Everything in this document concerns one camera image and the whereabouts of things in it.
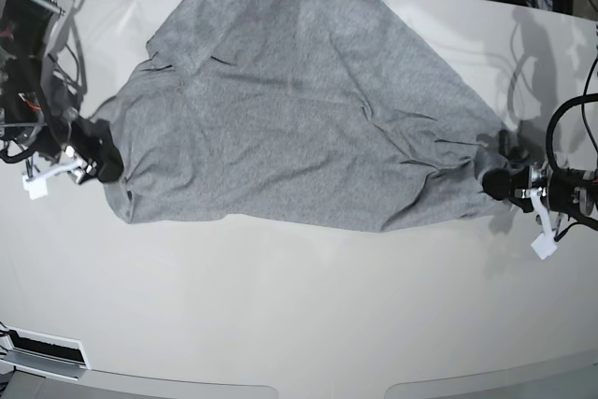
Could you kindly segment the grey t-shirt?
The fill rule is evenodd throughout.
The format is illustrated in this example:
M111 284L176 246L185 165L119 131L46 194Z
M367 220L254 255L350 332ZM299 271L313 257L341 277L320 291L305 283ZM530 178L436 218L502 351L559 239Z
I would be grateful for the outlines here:
M503 123L381 0L182 0L98 110L128 223L364 232L488 215Z

